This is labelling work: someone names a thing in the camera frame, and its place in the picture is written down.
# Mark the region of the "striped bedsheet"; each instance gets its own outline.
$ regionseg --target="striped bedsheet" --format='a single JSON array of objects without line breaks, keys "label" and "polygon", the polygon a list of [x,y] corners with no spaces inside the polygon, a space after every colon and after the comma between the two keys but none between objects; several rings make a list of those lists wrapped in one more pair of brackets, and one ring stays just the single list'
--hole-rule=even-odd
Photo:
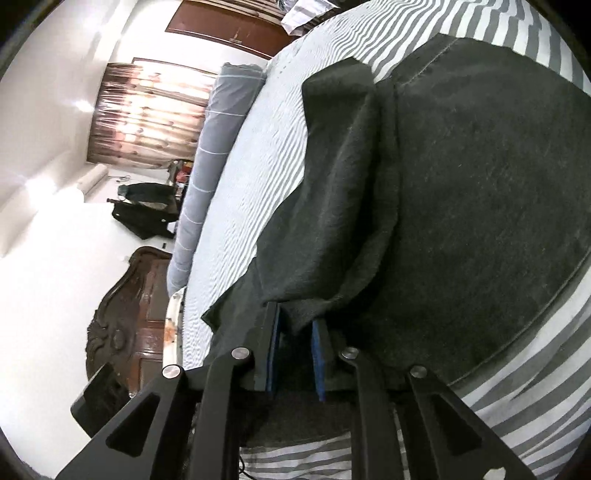
[{"label": "striped bedsheet", "polygon": [[[587,93],[591,83],[556,30],[524,0],[373,0],[329,19],[268,66],[268,79],[228,158],[187,286],[185,368],[199,366],[211,331],[201,315],[245,271],[275,208],[301,182],[306,122],[301,85],[353,56],[386,77],[436,33],[505,46]],[[582,265],[554,310],[508,349],[452,385],[533,470],[554,478],[591,423],[591,273]],[[350,478],[348,435],[243,451],[258,479]]]}]

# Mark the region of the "metal bolt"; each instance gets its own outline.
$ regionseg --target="metal bolt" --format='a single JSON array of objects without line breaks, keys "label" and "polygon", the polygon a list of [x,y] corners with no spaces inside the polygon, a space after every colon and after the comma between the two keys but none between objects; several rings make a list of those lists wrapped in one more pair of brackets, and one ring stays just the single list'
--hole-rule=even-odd
[{"label": "metal bolt", "polygon": [[248,358],[251,354],[251,351],[246,348],[245,346],[239,346],[238,348],[235,348],[234,350],[232,350],[232,356],[236,359],[236,360],[244,360],[245,358]]},{"label": "metal bolt", "polygon": [[164,378],[177,378],[181,374],[181,368],[178,365],[167,365],[162,369]]},{"label": "metal bolt", "polygon": [[410,374],[414,378],[425,378],[427,376],[427,369],[422,365],[415,365],[410,369]]},{"label": "metal bolt", "polygon": [[354,346],[348,346],[340,354],[343,355],[343,357],[345,357],[347,360],[355,360],[357,355],[359,355],[359,350],[357,350]]}]

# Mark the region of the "gray pillow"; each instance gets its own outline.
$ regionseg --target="gray pillow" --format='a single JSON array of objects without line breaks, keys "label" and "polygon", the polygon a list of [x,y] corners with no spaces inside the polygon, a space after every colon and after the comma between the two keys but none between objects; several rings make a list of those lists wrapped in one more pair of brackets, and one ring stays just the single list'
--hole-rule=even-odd
[{"label": "gray pillow", "polygon": [[213,84],[168,267],[170,295],[187,284],[201,228],[228,154],[264,83],[265,74],[259,66],[225,63]]}]

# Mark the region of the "dark gray blanket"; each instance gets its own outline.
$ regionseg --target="dark gray blanket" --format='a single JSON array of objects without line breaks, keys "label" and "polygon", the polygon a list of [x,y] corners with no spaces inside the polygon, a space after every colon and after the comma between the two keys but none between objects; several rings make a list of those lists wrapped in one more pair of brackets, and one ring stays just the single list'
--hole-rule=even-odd
[{"label": "dark gray blanket", "polygon": [[[302,93],[304,180],[205,315],[207,361],[273,300],[292,335],[281,385],[299,398],[317,317],[392,369],[421,363],[452,382],[531,326],[586,258],[591,105],[554,72],[438,35],[377,85],[348,59]],[[279,436],[310,438],[277,409]]]}]

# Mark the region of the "black cable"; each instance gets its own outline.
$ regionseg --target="black cable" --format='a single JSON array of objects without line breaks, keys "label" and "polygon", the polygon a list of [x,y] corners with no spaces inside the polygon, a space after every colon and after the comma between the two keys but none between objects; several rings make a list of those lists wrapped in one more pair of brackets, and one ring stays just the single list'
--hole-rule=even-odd
[{"label": "black cable", "polygon": [[246,473],[244,471],[244,469],[246,468],[246,466],[244,465],[244,460],[242,460],[242,456],[241,455],[239,455],[238,457],[240,458],[240,468],[238,469],[238,474],[242,473],[244,476],[250,478],[251,480],[257,480],[252,475],[248,475],[248,473]]}]

